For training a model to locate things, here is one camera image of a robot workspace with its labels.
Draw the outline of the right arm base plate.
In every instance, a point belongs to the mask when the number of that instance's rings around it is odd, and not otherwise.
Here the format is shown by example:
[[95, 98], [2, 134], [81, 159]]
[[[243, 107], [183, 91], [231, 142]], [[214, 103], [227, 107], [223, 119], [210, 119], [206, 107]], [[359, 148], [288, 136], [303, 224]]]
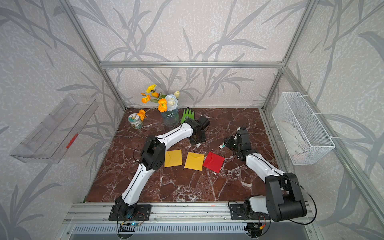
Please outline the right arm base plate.
[[255, 212], [251, 209], [250, 204], [243, 203], [238, 204], [235, 201], [228, 202], [228, 208], [230, 210], [231, 220], [240, 221], [240, 220], [270, 220], [270, 216], [265, 213]]

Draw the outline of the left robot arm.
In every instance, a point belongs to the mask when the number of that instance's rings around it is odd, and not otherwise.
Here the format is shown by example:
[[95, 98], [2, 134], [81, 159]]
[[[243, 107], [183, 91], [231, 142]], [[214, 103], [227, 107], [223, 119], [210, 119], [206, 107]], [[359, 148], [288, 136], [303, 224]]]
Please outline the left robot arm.
[[205, 130], [210, 121], [201, 116], [198, 120], [186, 119], [179, 127], [159, 136], [148, 136], [141, 151], [140, 163], [126, 190], [115, 200], [115, 208], [123, 216], [131, 216], [140, 195], [151, 175], [165, 164], [166, 151], [188, 138], [192, 145], [206, 141]]

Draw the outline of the yellow envelope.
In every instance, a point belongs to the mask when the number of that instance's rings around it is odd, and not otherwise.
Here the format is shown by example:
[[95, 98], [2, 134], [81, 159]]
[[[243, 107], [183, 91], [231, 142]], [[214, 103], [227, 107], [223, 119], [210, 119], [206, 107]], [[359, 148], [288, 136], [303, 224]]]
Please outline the yellow envelope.
[[201, 171], [203, 168], [204, 159], [205, 159], [204, 154], [188, 152], [187, 160], [186, 160], [184, 168], [190, 169], [190, 170]]
[[182, 164], [182, 150], [166, 152], [165, 168], [181, 166]]

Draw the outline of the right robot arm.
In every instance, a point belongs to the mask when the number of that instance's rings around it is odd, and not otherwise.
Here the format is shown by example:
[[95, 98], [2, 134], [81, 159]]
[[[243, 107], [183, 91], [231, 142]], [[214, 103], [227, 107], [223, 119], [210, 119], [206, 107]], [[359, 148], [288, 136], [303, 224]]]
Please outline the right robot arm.
[[245, 200], [244, 211], [248, 219], [268, 217], [274, 222], [301, 218], [307, 215], [307, 207], [298, 178], [274, 167], [251, 146], [249, 132], [239, 127], [236, 135], [226, 138], [222, 146], [229, 148], [234, 156], [244, 161], [265, 183], [264, 196]]

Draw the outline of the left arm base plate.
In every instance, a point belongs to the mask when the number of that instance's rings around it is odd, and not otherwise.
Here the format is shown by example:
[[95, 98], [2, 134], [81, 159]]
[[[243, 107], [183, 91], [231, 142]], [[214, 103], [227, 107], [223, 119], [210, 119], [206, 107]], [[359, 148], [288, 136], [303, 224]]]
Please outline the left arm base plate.
[[127, 208], [114, 205], [110, 212], [109, 221], [148, 221], [152, 205], [133, 205]]

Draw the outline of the red envelope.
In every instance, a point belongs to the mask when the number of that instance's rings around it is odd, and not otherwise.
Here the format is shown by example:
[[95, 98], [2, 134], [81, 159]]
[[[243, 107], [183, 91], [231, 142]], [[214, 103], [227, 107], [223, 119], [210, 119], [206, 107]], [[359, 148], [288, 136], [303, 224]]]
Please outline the red envelope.
[[203, 166], [209, 170], [214, 171], [215, 173], [219, 173], [223, 166], [224, 161], [225, 161], [224, 157], [221, 157], [212, 152], [209, 152], [203, 163]]

